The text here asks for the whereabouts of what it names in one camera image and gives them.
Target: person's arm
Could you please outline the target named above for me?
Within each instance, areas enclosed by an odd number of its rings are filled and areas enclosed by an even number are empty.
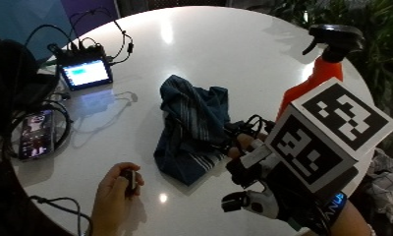
[[[258,139],[263,141],[266,138],[264,134],[258,135]],[[239,143],[239,146],[242,149],[246,149],[252,141],[252,137],[240,134],[236,137],[236,142]],[[235,147],[232,147],[228,152],[227,156],[230,158],[239,158],[240,154]],[[344,207],[340,211],[339,217],[336,221],[334,222],[332,226],[330,227],[331,235],[332,236],[369,236],[371,231],[368,228],[368,225],[364,222],[364,219],[359,212],[356,211],[356,208],[354,207],[352,203],[350,201],[346,201]],[[314,232],[308,232],[303,234],[302,236],[310,236],[316,235]]]
[[[346,201],[339,217],[331,226],[332,236],[369,236],[369,228],[356,208]]]
[[[115,236],[118,226],[123,220],[123,213],[129,207],[130,199],[123,197],[127,186],[125,178],[118,174],[123,169],[137,171],[139,167],[129,162],[118,163],[105,175],[95,192],[94,205],[91,210],[91,235],[89,236]],[[143,185],[141,175],[135,173],[137,186]]]

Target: towel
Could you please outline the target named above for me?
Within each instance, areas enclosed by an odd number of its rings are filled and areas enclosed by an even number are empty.
[[[371,177],[365,192],[373,199],[376,212],[384,213],[393,223],[393,158],[379,148],[365,174]]]
[[[227,90],[195,88],[178,76],[159,87],[165,128],[154,150],[161,172],[187,186],[224,155],[213,146],[223,144],[223,124],[228,122]]]

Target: orange spray bottle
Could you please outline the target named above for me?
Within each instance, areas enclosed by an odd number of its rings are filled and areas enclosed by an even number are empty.
[[[315,59],[312,74],[307,80],[284,92],[275,119],[280,116],[287,104],[303,93],[312,90],[331,78],[336,78],[339,81],[343,80],[342,61],[350,52],[361,50],[361,32],[354,27],[314,25],[308,29],[308,34],[314,36],[314,39],[308,47],[302,51],[302,55],[312,50],[316,43],[326,43],[327,47],[322,55]]]

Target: phone screen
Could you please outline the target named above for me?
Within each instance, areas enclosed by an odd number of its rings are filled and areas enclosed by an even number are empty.
[[[21,160],[37,158],[53,151],[52,111],[45,110],[28,116],[22,122],[18,146]]]

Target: table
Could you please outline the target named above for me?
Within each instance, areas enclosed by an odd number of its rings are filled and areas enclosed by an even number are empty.
[[[246,120],[252,114],[275,118],[283,91],[307,78],[320,53],[314,49],[300,55],[311,41],[306,30],[267,15],[218,7],[157,10],[117,23],[133,38],[133,53],[113,66],[111,85],[70,93],[65,104],[73,131],[54,156],[14,163],[25,191],[45,198],[70,197],[89,214],[102,176],[114,163],[130,161],[141,166],[145,186],[121,227],[123,235],[294,235],[278,220],[244,210],[222,212],[220,198],[240,191],[230,181],[226,160],[186,187],[161,174],[153,151],[163,128],[158,88],[170,75],[195,87],[227,88],[231,121]],[[83,36],[105,46],[107,55],[117,53],[121,37],[114,24]],[[344,61],[343,66],[347,87],[371,102],[351,63]],[[368,161],[369,155],[355,166],[359,174],[344,188],[347,194]],[[48,206],[40,208],[74,232],[74,216]]]

